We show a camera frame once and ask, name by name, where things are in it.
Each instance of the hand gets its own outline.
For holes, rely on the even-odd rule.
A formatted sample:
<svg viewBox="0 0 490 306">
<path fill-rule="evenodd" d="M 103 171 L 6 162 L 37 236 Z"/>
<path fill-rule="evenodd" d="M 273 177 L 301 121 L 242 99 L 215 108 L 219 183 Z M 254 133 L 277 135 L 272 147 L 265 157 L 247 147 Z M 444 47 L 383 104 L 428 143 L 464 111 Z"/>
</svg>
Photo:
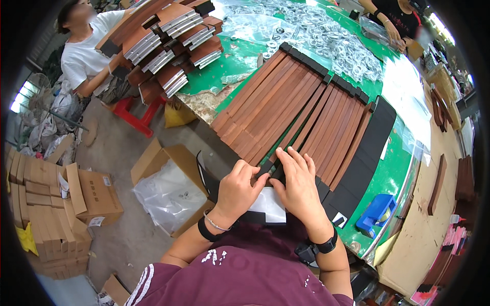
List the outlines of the hand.
<svg viewBox="0 0 490 306">
<path fill-rule="evenodd" d="M 315 164 L 311 157 L 305 154 L 303 158 L 292 147 L 288 148 L 287 153 L 277 148 L 276 154 L 284 168 L 287 188 L 276 179 L 270 179 L 269 182 L 279 194 L 284 207 L 306 228 L 328 222 L 318 197 Z"/>
<path fill-rule="evenodd" d="M 388 32 L 388 37 L 390 38 L 390 45 L 393 45 L 396 41 L 400 40 L 400 34 L 391 21 L 387 21 L 385 23 L 385 29 Z"/>
<path fill-rule="evenodd" d="M 230 174 L 220 182 L 218 202 L 213 212 L 233 224 L 252 206 L 266 185 L 268 173 L 261 175 L 253 186 L 250 184 L 250 179 L 259 171 L 260 167 L 252 167 L 244 160 L 237 161 Z"/>
</svg>

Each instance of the plastic bag of washers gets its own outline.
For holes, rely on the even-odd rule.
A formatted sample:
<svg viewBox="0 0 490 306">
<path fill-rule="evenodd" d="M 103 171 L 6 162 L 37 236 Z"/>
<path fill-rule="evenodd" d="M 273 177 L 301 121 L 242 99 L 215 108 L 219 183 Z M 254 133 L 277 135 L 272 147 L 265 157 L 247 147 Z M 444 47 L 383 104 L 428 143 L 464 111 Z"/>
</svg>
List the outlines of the plastic bag of washers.
<svg viewBox="0 0 490 306">
<path fill-rule="evenodd" d="M 401 43 L 399 41 L 393 41 L 393 44 L 390 44 L 390 38 L 385 27 L 375 23 L 369 18 L 360 17 L 359 25 L 361 26 L 361 33 L 365 37 L 379 42 L 380 44 L 387 46 L 391 50 L 398 51 L 397 46 L 401 46 Z"/>
<path fill-rule="evenodd" d="M 169 235 L 207 200 L 206 195 L 172 160 L 160 171 L 140 180 L 133 192 L 153 223 Z"/>
</svg>

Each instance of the black wristband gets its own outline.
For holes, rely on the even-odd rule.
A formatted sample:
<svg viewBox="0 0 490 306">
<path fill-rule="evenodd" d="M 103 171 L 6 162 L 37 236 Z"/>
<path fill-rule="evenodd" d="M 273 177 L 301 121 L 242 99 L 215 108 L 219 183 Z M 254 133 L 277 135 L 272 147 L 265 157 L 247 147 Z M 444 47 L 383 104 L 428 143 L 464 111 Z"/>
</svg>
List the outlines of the black wristband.
<svg viewBox="0 0 490 306">
<path fill-rule="evenodd" d="M 222 238 L 223 234 L 213 235 L 208 230 L 208 228 L 206 227 L 206 223 L 204 221 L 204 216 L 201 219 L 199 219 L 199 221 L 197 222 L 197 228 L 199 229 L 201 235 L 207 240 L 209 240 L 210 242 L 216 242 Z"/>
</svg>

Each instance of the open cardboard box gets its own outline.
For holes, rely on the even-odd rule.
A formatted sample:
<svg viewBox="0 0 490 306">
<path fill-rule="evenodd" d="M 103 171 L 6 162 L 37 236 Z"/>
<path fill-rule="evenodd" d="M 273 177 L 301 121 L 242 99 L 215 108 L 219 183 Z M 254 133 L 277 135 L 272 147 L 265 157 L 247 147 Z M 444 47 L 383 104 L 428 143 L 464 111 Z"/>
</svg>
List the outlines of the open cardboard box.
<svg viewBox="0 0 490 306">
<path fill-rule="evenodd" d="M 170 159 L 172 159 L 177 167 L 179 167 L 180 170 L 182 170 L 182 172 L 184 172 L 185 175 L 187 175 L 187 177 L 199 187 L 206 196 L 208 196 L 208 193 L 202 184 L 199 170 L 197 169 L 196 157 L 183 144 L 176 144 L 163 148 L 157 138 L 153 139 L 131 169 L 131 180 L 133 181 L 133 185 L 136 185 L 141 179 L 160 171 L 162 166 Z M 167 234 L 174 238 L 179 237 L 201 219 L 202 214 L 206 209 L 213 208 L 214 205 L 213 202 L 207 200 L 178 230 Z"/>
<path fill-rule="evenodd" d="M 75 216 L 86 225 L 109 225 L 123 214 L 109 174 L 78 169 L 73 163 L 66 166 L 63 177 L 70 186 Z"/>
</svg>

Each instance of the green table surface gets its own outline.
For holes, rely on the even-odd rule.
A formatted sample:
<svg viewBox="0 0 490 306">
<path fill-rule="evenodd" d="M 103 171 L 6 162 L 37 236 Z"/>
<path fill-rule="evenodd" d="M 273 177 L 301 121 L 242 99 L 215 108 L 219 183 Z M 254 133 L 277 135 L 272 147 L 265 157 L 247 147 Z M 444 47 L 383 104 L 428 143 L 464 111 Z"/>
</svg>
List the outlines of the green table surface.
<svg viewBox="0 0 490 306">
<path fill-rule="evenodd" d="M 349 30 L 352 34 L 359 36 L 361 42 L 373 52 L 373 54 L 379 58 L 384 57 L 393 58 L 398 56 L 379 43 L 364 37 L 360 32 L 359 24 L 348 17 L 349 12 L 333 6 L 327 1 L 322 3 L 316 3 L 317 6 L 323 7 L 326 13 L 339 24 Z M 197 94 L 206 90 L 218 90 L 220 91 L 225 85 L 221 82 L 222 76 L 235 75 L 245 72 L 255 71 L 257 67 L 257 56 L 259 53 L 264 52 L 267 47 L 244 41 L 244 40 L 230 40 L 229 37 L 220 36 L 221 44 L 223 46 L 223 55 L 213 63 L 209 64 L 203 70 L 196 70 L 188 74 L 189 83 L 184 86 L 179 92 L 182 94 Z M 324 58 L 312 56 L 314 60 L 319 61 L 326 68 L 331 68 L 331 62 Z M 217 113 L 225 109 L 234 96 L 240 91 L 245 83 L 253 76 L 249 76 L 245 79 L 215 110 Z M 362 90 L 369 95 L 370 101 L 374 100 L 377 95 L 381 94 L 383 84 L 381 82 L 372 83 L 371 81 L 364 80 L 362 84 L 354 82 L 350 77 L 342 74 L 342 77 L 349 81 L 354 86 L 359 86 Z M 338 228 L 339 237 L 343 243 L 358 257 L 368 259 L 372 257 L 374 252 L 371 246 L 374 242 L 373 239 L 360 233 L 355 226 L 356 221 L 361 217 L 363 212 L 369 206 L 374 197 L 380 193 L 392 194 L 399 203 L 396 211 L 392 215 L 397 215 L 404 206 L 404 202 L 408 197 L 407 186 L 411 184 L 415 177 L 414 166 L 416 161 L 412 157 L 412 154 L 402 149 L 402 136 L 401 132 L 404 128 L 404 123 L 397 116 L 395 125 L 390 133 L 389 143 L 387 146 L 386 155 L 383 160 L 379 161 L 378 167 L 373 175 L 373 178 L 361 199 L 357 209 L 352 214 L 351 218 L 345 224 L 343 229 Z M 388 223 L 387 229 L 379 239 L 377 245 L 382 244 L 389 238 L 390 229 L 394 226 L 395 218 Z M 381 228 L 374 227 L 378 233 Z"/>
</svg>

